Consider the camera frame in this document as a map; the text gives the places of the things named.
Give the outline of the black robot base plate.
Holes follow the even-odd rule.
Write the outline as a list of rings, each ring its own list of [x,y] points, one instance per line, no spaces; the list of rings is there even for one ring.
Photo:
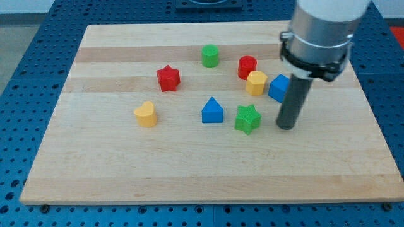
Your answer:
[[[176,10],[242,9],[243,0],[175,0]]]

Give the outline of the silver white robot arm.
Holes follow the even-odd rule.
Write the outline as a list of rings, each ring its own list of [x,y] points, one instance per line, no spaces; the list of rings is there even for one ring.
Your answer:
[[[354,33],[370,0],[296,0],[280,58],[299,79],[334,81],[350,57]]]

